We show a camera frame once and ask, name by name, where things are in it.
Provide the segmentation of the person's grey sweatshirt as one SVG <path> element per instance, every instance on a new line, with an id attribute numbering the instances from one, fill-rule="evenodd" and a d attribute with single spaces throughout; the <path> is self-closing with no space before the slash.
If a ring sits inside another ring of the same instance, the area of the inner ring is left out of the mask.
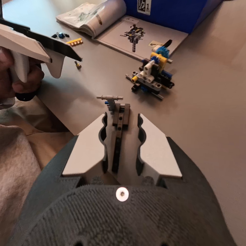
<path id="1" fill-rule="evenodd" d="M 0 245 L 6 245 L 33 182 L 41 172 L 27 138 L 38 131 L 17 114 L 1 110 Z"/>

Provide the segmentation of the large blue storage bin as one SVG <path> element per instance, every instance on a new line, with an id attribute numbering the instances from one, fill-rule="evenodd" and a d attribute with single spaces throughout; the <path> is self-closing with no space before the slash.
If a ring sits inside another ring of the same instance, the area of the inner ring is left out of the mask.
<path id="1" fill-rule="evenodd" d="M 126 15 L 191 34 L 223 0 L 124 0 Z"/>

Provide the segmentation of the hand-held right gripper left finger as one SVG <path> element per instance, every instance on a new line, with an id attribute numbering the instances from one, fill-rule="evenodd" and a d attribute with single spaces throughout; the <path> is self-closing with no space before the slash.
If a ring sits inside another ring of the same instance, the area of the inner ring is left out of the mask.
<path id="1" fill-rule="evenodd" d="M 105 144 L 107 113 L 101 114 L 77 137 L 62 175 L 82 177 L 90 182 L 108 171 L 108 153 Z"/>

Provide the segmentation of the person's left hand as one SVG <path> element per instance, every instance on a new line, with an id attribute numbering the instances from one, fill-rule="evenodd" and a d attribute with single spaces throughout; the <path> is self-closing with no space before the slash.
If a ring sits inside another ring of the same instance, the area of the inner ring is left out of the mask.
<path id="1" fill-rule="evenodd" d="M 1 47 L 0 52 L 0 99 L 15 97 L 11 82 L 10 67 L 13 66 L 14 60 L 11 52 Z"/>

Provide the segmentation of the yellow lego beam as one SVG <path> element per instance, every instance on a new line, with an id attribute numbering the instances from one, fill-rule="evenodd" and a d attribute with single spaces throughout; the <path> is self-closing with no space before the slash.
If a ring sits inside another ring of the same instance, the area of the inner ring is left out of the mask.
<path id="1" fill-rule="evenodd" d="M 78 39 L 74 39 L 71 41 L 67 41 L 66 44 L 70 45 L 71 47 L 75 47 L 75 46 L 83 44 L 83 40 L 82 38 L 78 38 Z"/>

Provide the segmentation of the open lego instruction booklet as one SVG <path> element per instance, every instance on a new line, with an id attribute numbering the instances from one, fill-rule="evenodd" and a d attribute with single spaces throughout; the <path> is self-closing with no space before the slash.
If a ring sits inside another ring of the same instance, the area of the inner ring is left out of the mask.
<path id="1" fill-rule="evenodd" d="M 165 49 L 171 55 L 187 38 L 188 33 L 149 23 L 126 15 L 124 1 L 83 3 L 56 16 L 58 23 L 88 34 L 95 41 L 139 61 L 149 58 L 168 41 Z"/>

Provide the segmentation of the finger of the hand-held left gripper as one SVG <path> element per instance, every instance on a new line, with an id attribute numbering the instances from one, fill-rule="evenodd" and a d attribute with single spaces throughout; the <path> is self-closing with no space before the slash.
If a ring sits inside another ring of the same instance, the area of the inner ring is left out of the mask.
<path id="1" fill-rule="evenodd" d="M 24 34 L 14 31 L 11 27 L 0 24 L 0 45 L 25 56 L 44 62 L 54 78 L 60 78 L 65 56 L 44 48 L 42 44 Z"/>
<path id="2" fill-rule="evenodd" d="M 36 41 L 40 42 L 44 48 L 50 49 L 66 57 L 82 62 L 82 58 L 76 53 L 76 51 L 73 50 L 70 45 L 66 44 L 65 42 L 33 32 L 29 27 L 7 21 L 3 18 L 0 19 L 0 23 L 13 28 L 14 31 L 17 31 L 18 33 L 22 33 L 29 38 L 35 39 Z"/>

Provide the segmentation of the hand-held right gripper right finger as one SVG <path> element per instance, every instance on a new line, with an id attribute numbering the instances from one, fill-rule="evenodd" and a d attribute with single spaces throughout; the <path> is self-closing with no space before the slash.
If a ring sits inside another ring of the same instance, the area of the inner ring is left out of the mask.
<path id="1" fill-rule="evenodd" d="M 182 179 L 182 173 L 166 135 L 142 113 L 137 116 L 138 139 L 136 172 L 151 177 L 154 183 L 162 178 Z"/>

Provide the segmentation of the multicoloured lego gear model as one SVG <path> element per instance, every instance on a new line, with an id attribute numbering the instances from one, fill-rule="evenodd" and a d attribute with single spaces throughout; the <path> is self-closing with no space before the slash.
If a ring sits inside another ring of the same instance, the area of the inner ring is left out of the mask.
<path id="1" fill-rule="evenodd" d="M 141 89 L 143 92 L 163 100 L 163 96 L 160 95 L 161 89 L 171 89 L 174 87 L 175 84 L 171 81 L 173 75 L 164 69 L 167 63 L 172 63 L 168 49 L 171 44 L 172 39 L 169 39 L 165 44 L 155 44 L 150 58 L 142 60 L 139 72 L 133 71 L 131 76 L 125 75 L 133 84 L 132 92 L 136 93 Z"/>

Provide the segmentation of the black lego beam grey axle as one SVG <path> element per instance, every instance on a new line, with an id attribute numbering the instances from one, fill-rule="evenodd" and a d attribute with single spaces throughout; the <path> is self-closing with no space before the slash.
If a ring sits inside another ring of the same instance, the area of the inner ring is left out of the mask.
<path id="1" fill-rule="evenodd" d="M 113 114 L 112 126 L 115 127 L 115 146 L 113 153 L 112 172 L 117 174 L 119 169 L 122 131 L 128 129 L 129 116 L 130 116 L 130 104 L 116 103 L 115 101 L 123 100 L 122 96 L 97 96 L 97 99 L 105 100 L 105 105 L 108 110 Z"/>

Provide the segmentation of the person's beige trousers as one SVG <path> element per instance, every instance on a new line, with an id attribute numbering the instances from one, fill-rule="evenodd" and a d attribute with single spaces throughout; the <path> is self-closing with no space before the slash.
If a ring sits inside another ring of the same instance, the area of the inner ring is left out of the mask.
<path id="1" fill-rule="evenodd" d="M 41 170 L 74 137 L 64 124 L 37 98 L 16 100 L 13 108 Z"/>

